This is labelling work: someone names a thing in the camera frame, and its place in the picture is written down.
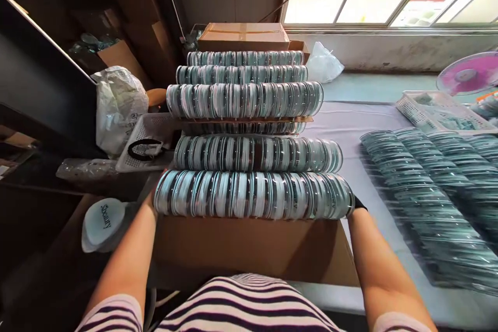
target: table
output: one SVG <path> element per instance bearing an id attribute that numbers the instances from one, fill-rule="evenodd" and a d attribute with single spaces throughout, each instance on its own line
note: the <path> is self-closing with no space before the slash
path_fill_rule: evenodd
<path id="1" fill-rule="evenodd" d="M 464 289 L 438 288 L 429 283 L 360 160 L 361 135 L 373 130 L 396 130 L 410 125 L 392 104 L 324 102 L 314 121 L 306 125 L 301 135 L 332 139 L 341 146 L 344 164 L 339 174 L 348 181 L 354 193 L 368 207 L 383 236 L 415 282 L 438 326 L 497 330 L 498 297 Z M 160 173 L 151 174 L 141 199 L 150 192 L 159 175 Z M 342 220 L 341 223 L 351 245 L 347 221 Z M 291 282 L 291 285 L 322 310 L 365 313 L 360 288 L 305 282 Z"/>

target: black strap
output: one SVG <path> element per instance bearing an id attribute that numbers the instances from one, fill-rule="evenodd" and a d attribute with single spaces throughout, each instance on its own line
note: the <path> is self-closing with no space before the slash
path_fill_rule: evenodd
<path id="1" fill-rule="evenodd" d="M 153 161 L 154 159 L 161 156 L 165 152 L 166 149 L 164 147 L 161 148 L 159 153 L 157 153 L 155 156 L 141 155 L 141 154 L 135 153 L 135 151 L 133 150 L 135 147 L 137 147 L 139 145 L 153 145 L 153 144 L 161 144 L 161 142 L 159 140 L 155 140 L 155 139 L 137 140 L 136 142 L 131 143 L 130 146 L 128 147 L 128 155 L 131 158 L 136 159 L 137 161 L 143 161 L 143 162 Z"/>

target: pink electric fan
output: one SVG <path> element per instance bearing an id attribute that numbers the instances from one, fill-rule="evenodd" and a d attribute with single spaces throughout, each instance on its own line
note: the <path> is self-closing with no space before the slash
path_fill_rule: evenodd
<path id="1" fill-rule="evenodd" d="M 453 62 L 437 77 L 436 86 L 452 96 L 498 86 L 498 52 L 483 52 Z"/>

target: person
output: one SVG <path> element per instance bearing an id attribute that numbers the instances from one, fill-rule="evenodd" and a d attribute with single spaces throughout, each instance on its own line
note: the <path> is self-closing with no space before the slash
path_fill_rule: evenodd
<path id="1" fill-rule="evenodd" d="M 436 331 L 414 283 L 363 208 L 357 207 L 348 222 L 369 329 Z M 156 221 L 149 195 L 107 263 L 76 331 L 142 331 Z M 187 329 L 339 330 L 286 282 L 255 274 L 213 278 L 156 330 Z"/>

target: striped shirt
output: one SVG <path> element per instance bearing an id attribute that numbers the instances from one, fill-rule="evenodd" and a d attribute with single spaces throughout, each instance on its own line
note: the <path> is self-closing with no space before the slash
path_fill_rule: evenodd
<path id="1" fill-rule="evenodd" d="M 129 295 L 109 297 L 81 321 L 77 332 L 142 331 L 142 313 Z M 286 282 L 255 274 L 213 278 L 169 313 L 156 331 L 341 331 Z M 375 332 L 429 329 L 400 313 L 381 316 Z"/>

